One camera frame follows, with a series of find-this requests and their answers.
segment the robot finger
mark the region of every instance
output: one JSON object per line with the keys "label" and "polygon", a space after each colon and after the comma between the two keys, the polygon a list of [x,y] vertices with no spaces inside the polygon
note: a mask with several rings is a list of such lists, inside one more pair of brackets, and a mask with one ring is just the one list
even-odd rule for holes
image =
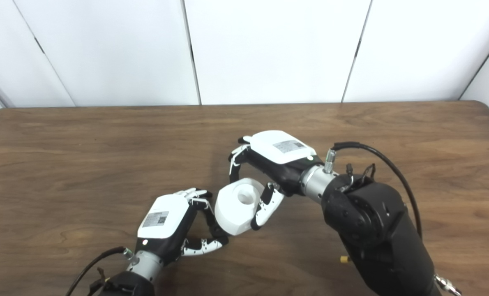
{"label": "robot finger", "polygon": [[228,238],[226,238],[226,242],[222,241],[222,239],[223,238],[202,238],[200,240],[187,239],[182,248],[182,255],[198,256],[213,252],[228,243]]}
{"label": "robot finger", "polygon": [[212,193],[208,190],[196,190],[196,191],[190,192],[187,195],[185,195],[185,198],[188,200],[192,199],[194,197],[197,197],[197,198],[212,197]]}
{"label": "robot finger", "polygon": [[195,190],[197,190],[197,188],[192,187],[192,188],[190,188],[190,189],[185,189],[185,190],[180,190],[180,191],[177,191],[177,192],[175,192],[174,194],[182,195],[182,196],[184,196],[184,197],[185,197],[186,195],[188,195],[188,194],[190,194],[190,193],[192,193],[192,192],[195,192]]}

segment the wood grain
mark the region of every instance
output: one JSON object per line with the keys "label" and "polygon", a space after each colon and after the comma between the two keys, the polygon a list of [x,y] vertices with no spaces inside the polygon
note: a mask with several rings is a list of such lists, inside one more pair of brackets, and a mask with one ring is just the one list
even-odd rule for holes
{"label": "wood grain", "polygon": [[[62,295],[107,248],[134,247],[155,197],[187,187],[218,191],[243,135],[280,129],[321,157],[360,141],[391,158],[411,184],[437,271],[465,295],[489,296],[489,109],[477,102],[0,110],[0,296]],[[376,162],[362,152],[343,167]],[[242,176],[266,181],[245,166]],[[192,236],[205,235],[196,221]],[[185,257],[159,278],[159,295],[374,295],[325,225],[320,208],[292,197],[260,231],[220,251]],[[111,276],[126,266],[101,262]],[[74,295],[98,278],[90,272]]]}

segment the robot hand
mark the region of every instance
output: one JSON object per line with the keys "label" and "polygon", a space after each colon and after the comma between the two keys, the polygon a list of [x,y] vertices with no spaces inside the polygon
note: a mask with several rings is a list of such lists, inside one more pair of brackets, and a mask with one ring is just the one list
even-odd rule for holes
{"label": "robot hand", "polygon": [[[238,142],[242,146],[229,157],[230,182],[239,180],[241,164],[249,163],[267,174],[280,193],[307,196],[320,204],[325,222],[340,234],[365,283],[378,295],[440,296],[437,283],[461,296],[449,281],[434,273],[421,240],[414,196],[405,178],[383,154],[360,143],[345,142],[335,144],[323,162],[312,147],[282,131],[260,132]],[[343,148],[363,148],[391,167],[411,199],[417,231],[399,193],[374,181],[374,165],[363,175],[353,174],[351,165],[346,174],[333,171],[336,151]]]}
{"label": "robot hand", "polygon": [[[135,252],[120,247],[120,252],[124,250],[130,261],[126,271],[109,280],[101,273],[101,279],[90,287],[89,295],[103,287],[100,296],[154,296],[153,283],[162,268],[181,256],[202,255],[226,245],[228,237],[217,225],[206,199],[211,195],[209,191],[190,188],[158,197],[138,229]],[[205,214],[212,238],[187,238],[198,210]],[[94,263],[79,275],[67,295]]]}

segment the label sticker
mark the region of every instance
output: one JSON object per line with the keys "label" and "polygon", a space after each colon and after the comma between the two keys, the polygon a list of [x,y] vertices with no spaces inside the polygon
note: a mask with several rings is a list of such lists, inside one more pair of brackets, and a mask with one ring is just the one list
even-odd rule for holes
{"label": "label sticker", "polygon": [[279,151],[281,151],[283,154],[288,153],[290,151],[306,148],[306,146],[303,145],[303,143],[297,140],[283,141],[283,142],[273,144],[273,146],[279,149]]}
{"label": "label sticker", "polygon": [[148,214],[146,220],[144,221],[143,228],[164,225],[164,222],[166,222],[166,218],[168,217],[168,213],[169,212],[157,212]]}

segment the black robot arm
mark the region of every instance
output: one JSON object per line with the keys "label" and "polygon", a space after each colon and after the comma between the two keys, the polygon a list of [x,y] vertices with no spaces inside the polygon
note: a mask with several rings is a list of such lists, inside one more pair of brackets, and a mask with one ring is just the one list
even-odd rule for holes
{"label": "black robot arm", "polygon": [[[461,296],[449,281],[435,274],[422,242],[420,214],[405,177],[382,153],[358,142],[337,143],[325,161],[315,150],[282,131],[243,137],[229,157],[230,182],[249,163],[267,174],[286,196],[310,197],[321,204],[327,225],[338,232],[365,283],[379,296],[440,296],[442,290]],[[362,175],[333,170],[336,152],[345,148],[367,150],[384,161],[404,185],[413,208],[416,229],[399,193],[375,182],[375,166]]]}
{"label": "black robot arm", "polygon": [[434,264],[400,194],[369,177],[338,191],[346,180],[341,175],[325,189],[323,216],[368,287],[380,296],[440,296]]}

